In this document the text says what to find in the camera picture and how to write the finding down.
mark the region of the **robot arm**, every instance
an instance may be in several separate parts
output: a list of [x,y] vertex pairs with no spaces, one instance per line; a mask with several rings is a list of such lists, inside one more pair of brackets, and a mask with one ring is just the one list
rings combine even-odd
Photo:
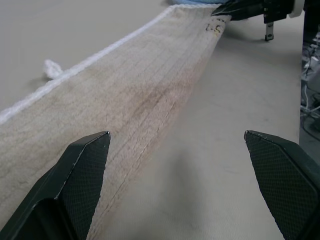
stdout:
[[231,0],[227,4],[218,7],[212,16],[230,15],[232,21],[248,19],[263,15],[266,24],[265,40],[274,39],[274,22],[301,15],[305,5],[311,6],[319,3],[319,0]]

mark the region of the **textured gripper pad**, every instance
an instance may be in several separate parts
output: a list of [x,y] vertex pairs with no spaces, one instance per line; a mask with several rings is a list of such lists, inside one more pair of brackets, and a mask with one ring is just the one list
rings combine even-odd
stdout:
[[79,240],[85,240],[100,198],[108,147],[106,134],[84,147],[59,198]]
[[319,223],[319,166],[282,138],[247,131],[245,141],[262,196],[284,238],[315,239],[307,232]]

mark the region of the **table surface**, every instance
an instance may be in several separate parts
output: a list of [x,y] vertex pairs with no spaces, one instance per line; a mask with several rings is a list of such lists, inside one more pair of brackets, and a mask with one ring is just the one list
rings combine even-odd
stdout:
[[[160,0],[126,0],[126,7],[117,0],[26,4],[0,3],[0,110],[45,83],[45,59],[67,69],[167,6]],[[299,141],[303,16],[276,22],[271,42],[264,34],[261,16],[228,25],[179,119],[106,229],[110,239],[283,239],[243,135],[255,130]]]

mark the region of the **wire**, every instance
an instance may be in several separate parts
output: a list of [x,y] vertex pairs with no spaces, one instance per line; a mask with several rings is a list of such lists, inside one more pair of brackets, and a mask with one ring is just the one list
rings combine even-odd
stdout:
[[309,109],[307,109],[305,106],[302,106],[300,105],[300,110],[305,113],[304,116],[309,116],[309,117],[312,117],[314,119],[318,119],[320,118],[320,114],[316,113],[316,112],[313,112],[313,111],[310,111]]
[[314,109],[309,110],[309,112],[312,113],[312,112],[314,112],[314,111],[316,111],[316,110],[318,110],[318,109],[320,109],[320,106],[317,106],[317,107],[315,107]]
[[319,43],[320,43],[320,24],[318,25],[318,32],[316,33],[316,35],[315,35],[315,41],[316,41],[316,43],[315,43],[315,45],[311,45],[311,47],[312,47],[312,52],[310,52],[309,50],[308,50],[308,48],[310,48],[310,47],[308,47],[307,49],[305,49],[307,52],[308,52],[308,58],[309,58],[309,60],[308,60],[308,67],[307,67],[307,69],[306,70],[304,70],[303,72],[302,72],[302,75],[304,75],[305,74],[305,78],[307,78],[308,77],[308,73],[309,73],[309,70],[311,69],[311,59],[312,59],[312,57],[317,57],[317,58],[319,58],[319,54],[318,54],[318,49],[319,49]]
[[308,65],[308,67],[301,73],[302,76],[305,75],[305,78],[308,77],[308,75],[306,73],[309,71],[310,64],[311,64],[311,58],[312,58],[312,54],[311,54],[311,51],[309,50],[309,48],[310,48],[310,46],[302,49],[302,55],[308,58],[307,63],[304,65],[304,67],[306,67],[306,65]]
[[309,97],[307,95],[307,84],[304,86],[305,108],[309,110]]

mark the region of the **beige towel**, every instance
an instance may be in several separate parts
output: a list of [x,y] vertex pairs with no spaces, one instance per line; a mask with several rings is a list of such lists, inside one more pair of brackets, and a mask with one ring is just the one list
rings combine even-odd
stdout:
[[0,228],[68,144],[108,130],[112,141],[88,238],[101,235],[223,33],[230,18],[212,17],[215,7],[169,7],[0,115]]

